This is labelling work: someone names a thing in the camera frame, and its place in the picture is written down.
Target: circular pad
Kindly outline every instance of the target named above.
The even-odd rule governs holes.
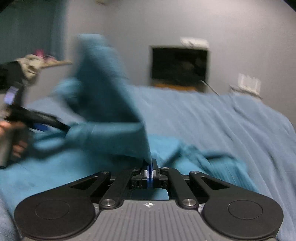
[[[42,219],[57,219],[65,216],[69,212],[68,203],[61,200],[47,200],[39,203],[35,213]]]
[[[56,240],[84,230],[94,220],[95,210],[88,198],[31,196],[16,207],[14,216],[26,237]]]
[[[235,218],[252,220],[262,214],[262,207],[252,201],[238,200],[229,204],[228,211]]]
[[[213,196],[202,215],[211,228],[235,240],[275,236],[283,220],[283,211],[273,199],[251,192],[243,199]]]

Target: human hand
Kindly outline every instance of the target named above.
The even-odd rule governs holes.
[[[0,139],[6,138],[6,134],[9,131],[15,129],[22,129],[25,125],[22,122],[7,122],[5,120],[0,121]],[[21,154],[27,147],[27,143],[20,141],[18,144],[13,146],[13,155],[16,157],[21,157]]]

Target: wall outlet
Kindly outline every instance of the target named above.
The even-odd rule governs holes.
[[[254,94],[259,95],[261,88],[261,81],[256,78],[251,78],[250,76],[245,76],[244,74],[239,74],[238,78],[239,88],[250,91]]]
[[[181,37],[181,44],[191,48],[209,48],[209,42],[205,39]]]

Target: blue cloth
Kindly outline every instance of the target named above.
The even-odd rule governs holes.
[[[83,60],[77,73],[63,81],[54,95],[87,122],[72,125],[67,134],[59,130],[36,134],[28,156],[0,170],[0,191],[10,214],[19,202],[36,193],[101,170],[119,172],[141,165],[119,159],[122,155],[148,162],[152,156],[160,167],[174,167],[182,174],[199,170],[257,190],[246,166],[228,154],[201,152],[175,138],[147,138],[115,50],[102,36],[92,34],[81,35],[81,49]],[[157,191],[151,197],[166,199],[167,194]]]
[[[144,117],[148,134],[173,136],[203,153],[226,151],[243,160],[259,192],[283,209],[278,240],[296,240],[296,135],[285,116],[248,96],[144,86],[129,86],[128,90]],[[52,98],[38,100],[28,108],[59,116],[65,123],[83,121]],[[166,143],[169,153],[179,142]],[[159,147],[157,142],[150,146],[152,155],[165,149],[154,151]]]

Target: cloth on shelf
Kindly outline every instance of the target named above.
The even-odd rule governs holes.
[[[22,71],[25,74],[27,80],[32,80],[40,71],[44,64],[43,58],[40,58],[33,54],[28,54],[23,58],[17,58],[15,61],[19,62],[22,67]]]
[[[127,77],[116,51],[101,35],[82,34],[80,41],[81,65],[53,95],[86,122],[73,124],[67,134],[59,130],[36,134],[27,157],[0,170],[0,191],[10,214],[26,197],[101,170],[119,172],[140,167],[143,159],[151,161],[151,155],[159,167],[174,167],[182,174],[199,170],[257,190],[245,165],[228,154],[200,152],[174,138],[148,138],[142,117],[126,90]],[[166,199],[167,194],[157,191],[150,197]]]

